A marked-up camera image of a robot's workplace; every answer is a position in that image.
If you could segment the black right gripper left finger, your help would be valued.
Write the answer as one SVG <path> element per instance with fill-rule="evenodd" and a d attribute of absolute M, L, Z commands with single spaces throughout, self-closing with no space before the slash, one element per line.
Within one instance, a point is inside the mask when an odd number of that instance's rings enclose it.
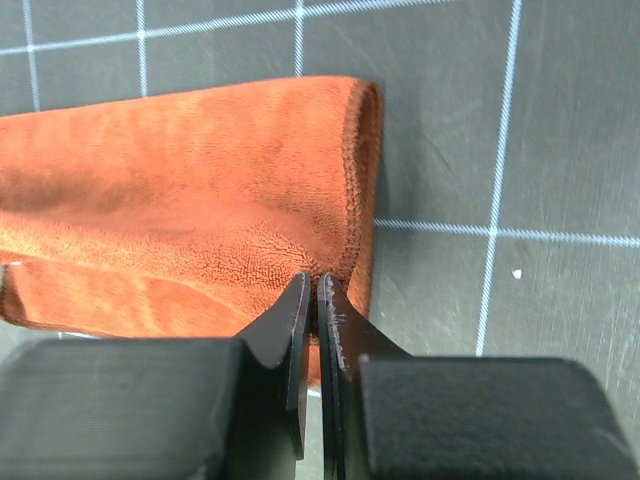
<path fill-rule="evenodd" d="M 231 337 L 42 340 L 1 367 L 5 479 L 291 479 L 310 277 Z"/>

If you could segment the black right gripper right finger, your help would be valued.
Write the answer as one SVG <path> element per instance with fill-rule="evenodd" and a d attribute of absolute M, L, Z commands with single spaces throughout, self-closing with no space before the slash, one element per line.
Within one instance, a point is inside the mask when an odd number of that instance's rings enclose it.
<path fill-rule="evenodd" d="M 328 479 L 635 479 L 599 382 L 563 358 L 400 348 L 326 274 L 317 289 Z"/>

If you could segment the brown towel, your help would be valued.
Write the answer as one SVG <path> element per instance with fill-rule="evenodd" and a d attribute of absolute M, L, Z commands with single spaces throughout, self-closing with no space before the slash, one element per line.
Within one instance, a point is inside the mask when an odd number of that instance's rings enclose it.
<path fill-rule="evenodd" d="M 299 273 L 370 309 L 384 100 L 287 77 L 1 120 L 1 317 L 231 336 Z"/>

